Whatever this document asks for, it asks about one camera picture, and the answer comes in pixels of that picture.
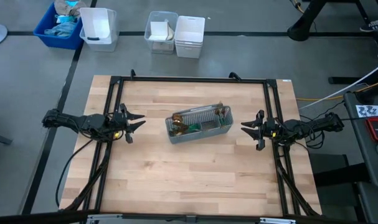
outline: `white plastic bin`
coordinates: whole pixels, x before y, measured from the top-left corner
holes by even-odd
[[[173,54],[174,38],[171,40],[149,40],[151,36],[151,22],[168,22],[169,27],[175,31],[178,15],[175,12],[153,11],[150,12],[149,19],[144,32],[144,39],[152,53],[157,54]]]
[[[104,8],[80,9],[82,30],[80,37],[91,50],[113,52],[118,42],[116,11]]]
[[[175,45],[178,57],[200,57],[205,24],[206,19],[202,17],[179,16],[175,33]]]

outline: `blue bin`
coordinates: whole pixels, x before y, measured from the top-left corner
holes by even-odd
[[[54,3],[50,5],[44,17],[40,20],[38,26],[34,30],[34,35],[39,37],[43,43],[48,47],[59,47],[63,49],[77,49],[83,40],[79,37],[82,28],[81,18],[78,19],[77,25],[69,37],[56,37],[45,35],[46,29],[51,29],[55,26],[55,15],[57,15],[54,8]]]

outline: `black equipment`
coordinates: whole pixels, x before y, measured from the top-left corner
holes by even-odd
[[[264,117],[265,112],[260,110],[257,113],[255,121],[241,123],[249,128],[258,127],[258,129],[241,128],[241,130],[251,136],[253,140],[258,141],[258,151],[261,151],[265,147],[263,137],[270,138],[272,141],[277,142],[279,146],[290,146],[294,144],[296,140],[306,138],[319,131],[338,132],[342,131],[344,127],[339,116],[334,113],[326,114],[324,118],[314,119],[309,122],[291,119],[281,123],[277,118],[267,118],[267,120],[263,122]]]
[[[45,128],[58,128],[60,126],[70,128],[76,133],[81,133],[87,138],[100,142],[120,139],[125,132],[126,142],[132,143],[131,133],[146,121],[130,124],[128,120],[143,117],[144,115],[129,113],[125,104],[122,103],[120,105],[120,112],[109,113],[108,116],[92,114],[77,117],[60,113],[57,109],[52,109],[46,113],[42,123]]]

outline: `label sticker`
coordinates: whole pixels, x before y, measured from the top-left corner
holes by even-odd
[[[378,116],[378,106],[376,105],[356,105],[356,111],[360,118]]]

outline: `white cable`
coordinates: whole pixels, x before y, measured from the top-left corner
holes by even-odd
[[[333,94],[331,94],[331,95],[329,95],[329,96],[326,96],[326,97],[324,97],[323,99],[320,99],[320,100],[318,100],[318,101],[316,101],[316,102],[313,102],[313,103],[311,103],[311,104],[309,104],[309,105],[303,106],[303,107],[300,108],[300,110],[305,109],[305,108],[307,108],[307,107],[309,107],[309,106],[315,105],[315,104],[317,104],[317,103],[319,103],[319,102],[322,102],[323,100],[325,100],[325,99],[327,99],[327,98],[330,98],[330,97],[332,97],[332,96],[335,96],[335,95],[337,95],[338,93],[340,93],[340,92],[342,92],[342,91],[344,91],[344,90],[349,89],[350,87],[352,87],[352,86],[354,86],[354,85],[360,83],[361,81],[363,81],[363,79],[365,79],[365,78],[369,77],[370,75],[372,75],[376,70],[378,70],[378,67],[377,67],[376,69],[374,69],[373,71],[371,71],[370,73],[368,73],[367,75],[363,76],[363,78],[361,78],[361,79],[359,79],[358,81],[354,82],[353,84],[351,84],[351,85],[349,85],[349,86],[343,88],[342,90],[339,90],[339,91],[337,91],[337,92],[335,92],[335,93],[333,93]]]

